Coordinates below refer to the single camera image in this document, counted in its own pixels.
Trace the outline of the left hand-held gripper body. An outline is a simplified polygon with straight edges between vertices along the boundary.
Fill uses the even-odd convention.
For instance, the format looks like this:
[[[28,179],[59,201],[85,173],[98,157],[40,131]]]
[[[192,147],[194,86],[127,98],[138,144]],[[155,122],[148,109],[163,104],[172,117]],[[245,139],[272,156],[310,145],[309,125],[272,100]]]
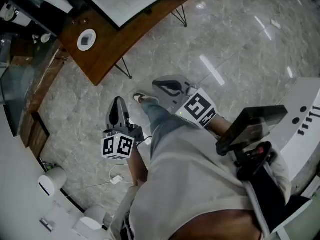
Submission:
[[[141,126],[129,124],[114,127],[107,125],[101,140],[101,156],[110,160],[126,160],[131,157],[134,144],[143,141]]]

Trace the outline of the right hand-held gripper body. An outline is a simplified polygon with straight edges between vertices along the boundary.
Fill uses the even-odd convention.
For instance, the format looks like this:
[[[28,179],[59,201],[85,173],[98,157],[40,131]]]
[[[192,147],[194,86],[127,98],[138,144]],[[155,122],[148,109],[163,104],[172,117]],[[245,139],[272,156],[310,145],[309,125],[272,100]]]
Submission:
[[[181,119],[203,129],[217,115],[212,99],[195,84],[184,85],[173,92],[173,111]]]

